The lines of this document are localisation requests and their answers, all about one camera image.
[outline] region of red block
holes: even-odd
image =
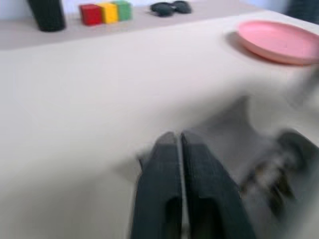
[[[80,5],[82,22],[87,26],[103,23],[102,8],[95,4]]]

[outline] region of white wall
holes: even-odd
[[[62,0],[65,12],[76,12],[82,3],[95,3],[108,0]],[[148,5],[157,0],[129,0],[133,5]],[[0,19],[14,19],[31,15],[27,0],[0,0]]]
[[[76,12],[77,6],[87,2],[102,2],[103,0],[62,0],[65,12]],[[161,0],[129,0],[133,5],[148,5]],[[289,0],[244,0],[253,5],[283,12]],[[31,15],[27,0],[0,0],[0,19],[14,19]]]

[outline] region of black cup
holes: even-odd
[[[54,32],[65,28],[60,0],[28,0],[28,2],[41,31]]]

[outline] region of pink plate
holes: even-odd
[[[319,62],[319,36],[302,28],[271,21],[248,21],[238,27],[241,43],[270,60],[288,64]]]

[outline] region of white table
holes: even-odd
[[[0,51],[0,238],[124,239],[138,152],[243,90],[275,99],[309,70],[239,48],[231,32],[250,19],[319,33],[311,23],[258,11]],[[259,102],[252,118],[261,131],[287,123],[278,117],[270,125],[272,106]],[[290,126],[319,145],[317,122],[298,119]]]

